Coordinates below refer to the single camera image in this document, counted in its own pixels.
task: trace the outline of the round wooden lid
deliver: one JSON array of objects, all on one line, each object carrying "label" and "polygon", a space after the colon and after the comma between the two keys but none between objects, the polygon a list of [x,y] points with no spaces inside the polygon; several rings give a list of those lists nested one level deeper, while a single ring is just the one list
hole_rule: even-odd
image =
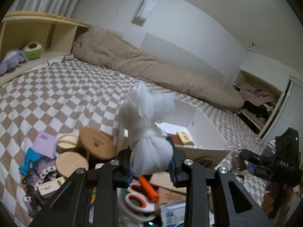
[{"label": "round wooden lid", "polygon": [[95,158],[110,160],[116,156],[116,147],[108,135],[92,127],[80,130],[79,139],[83,147]]},{"label": "round wooden lid", "polygon": [[79,142],[79,132],[71,133],[72,135],[68,135],[60,139],[57,145],[57,150],[60,153],[66,152],[66,151],[76,151],[78,148],[80,148],[82,145]]},{"label": "round wooden lid", "polygon": [[58,156],[56,159],[56,167],[59,174],[68,178],[80,167],[88,170],[88,162],[81,154],[69,151]]}]

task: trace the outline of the checkered bedspread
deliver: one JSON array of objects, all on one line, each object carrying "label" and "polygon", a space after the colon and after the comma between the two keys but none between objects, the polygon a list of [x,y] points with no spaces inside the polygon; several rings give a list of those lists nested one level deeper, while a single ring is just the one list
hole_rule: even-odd
[{"label": "checkered bedspread", "polygon": [[[92,126],[112,134],[115,141],[118,107],[138,82],[134,77],[72,60],[27,73],[0,88],[0,200],[18,226],[30,223],[18,168],[38,132],[56,136]],[[171,92],[152,83],[146,85],[151,91]],[[184,94],[176,93],[176,98],[201,108],[227,142],[261,153],[260,138],[237,115]],[[230,168],[229,157],[220,165]],[[245,182],[261,204],[264,181],[251,177]]]}]

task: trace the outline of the rolled comforter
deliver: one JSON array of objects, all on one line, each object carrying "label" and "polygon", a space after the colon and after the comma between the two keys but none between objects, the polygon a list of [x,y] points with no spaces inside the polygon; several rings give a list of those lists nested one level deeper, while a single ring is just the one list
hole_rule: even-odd
[{"label": "rolled comforter", "polygon": [[236,112],[244,104],[238,92],[205,76],[137,49],[118,34],[94,30],[79,36],[72,53],[80,60],[137,77]]}]

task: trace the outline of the purple stuffed animal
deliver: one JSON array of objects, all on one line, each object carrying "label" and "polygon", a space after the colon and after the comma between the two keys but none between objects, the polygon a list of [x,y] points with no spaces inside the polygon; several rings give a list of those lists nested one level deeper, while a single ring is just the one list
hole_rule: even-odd
[{"label": "purple stuffed animal", "polygon": [[0,64],[0,75],[3,75],[7,71],[15,68],[19,62],[23,61],[28,61],[28,58],[25,56],[23,51],[19,49],[9,50]]}]

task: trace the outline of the blue cloth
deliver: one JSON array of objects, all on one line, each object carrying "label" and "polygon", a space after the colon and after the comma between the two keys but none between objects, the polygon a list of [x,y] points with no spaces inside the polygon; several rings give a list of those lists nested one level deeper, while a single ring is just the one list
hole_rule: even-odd
[{"label": "blue cloth", "polygon": [[38,160],[42,155],[35,152],[32,148],[29,148],[26,152],[25,158],[24,158],[24,165],[19,167],[19,171],[22,175],[26,175],[27,171],[29,169],[28,162],[32,160],[33,162]]}]

